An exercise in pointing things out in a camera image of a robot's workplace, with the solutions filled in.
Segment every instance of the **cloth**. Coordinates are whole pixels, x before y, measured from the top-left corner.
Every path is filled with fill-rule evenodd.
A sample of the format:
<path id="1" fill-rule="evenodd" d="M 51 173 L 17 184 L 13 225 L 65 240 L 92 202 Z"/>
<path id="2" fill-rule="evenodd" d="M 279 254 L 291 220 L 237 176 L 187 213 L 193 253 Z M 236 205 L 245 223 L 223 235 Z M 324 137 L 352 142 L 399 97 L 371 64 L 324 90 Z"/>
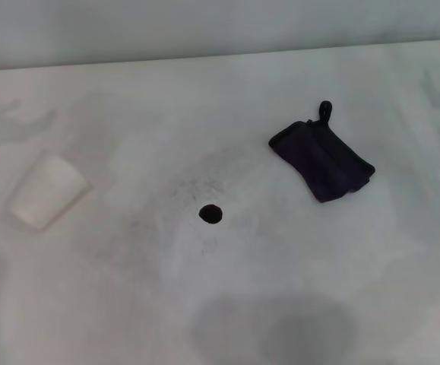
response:
<path id="1" fill-rule="evenodd" d="M 323 101 L 317 122 L 295 122 L 268 142 L 302 175 L 321 203 L 360 190 L 375 172 L 331 131 L 328 121 L 332 109 L 329 101 Z"/>

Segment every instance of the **white surface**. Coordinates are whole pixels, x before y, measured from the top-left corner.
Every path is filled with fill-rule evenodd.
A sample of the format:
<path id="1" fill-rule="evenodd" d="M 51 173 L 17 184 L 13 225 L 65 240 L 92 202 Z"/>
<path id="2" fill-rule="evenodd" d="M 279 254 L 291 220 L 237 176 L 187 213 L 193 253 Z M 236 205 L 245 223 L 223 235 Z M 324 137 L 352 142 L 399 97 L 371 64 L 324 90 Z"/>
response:
<path id="1" fill-rule="evenodd" d="M 320 205 L 267 141 L 324 99 L 377 172 Z M 30 234 L 43 147 L 94 190 Z M 0 71 L 0 364 L 110 363 L 440 364 L 440 42 Z"/>
<path id="2" fill-rule="evenodd" d="M 67 161 L 45 151 L 23 178 L 10 212 L 42 230 L 87 189 L 86 179 Z"/>
<path id="3" fill-rule="evenodd" d="M 0 0 L 0 68 L 438 39 L 433 0 Z"/>

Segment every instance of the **round hole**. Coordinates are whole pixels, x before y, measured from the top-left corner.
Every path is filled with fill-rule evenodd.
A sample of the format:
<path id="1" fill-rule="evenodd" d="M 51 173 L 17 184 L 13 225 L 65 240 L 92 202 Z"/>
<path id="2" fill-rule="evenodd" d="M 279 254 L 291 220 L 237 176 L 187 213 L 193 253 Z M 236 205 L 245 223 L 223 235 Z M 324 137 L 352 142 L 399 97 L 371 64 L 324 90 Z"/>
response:
<path id="1" fill-rule="evenodd" d="M 223 212 L 221 211 L 221 208 L 216 205 L 209 204 L 201 208 L 199 211 L 199 217 L 209 224 L 216 224 L 221 221 Z"/>

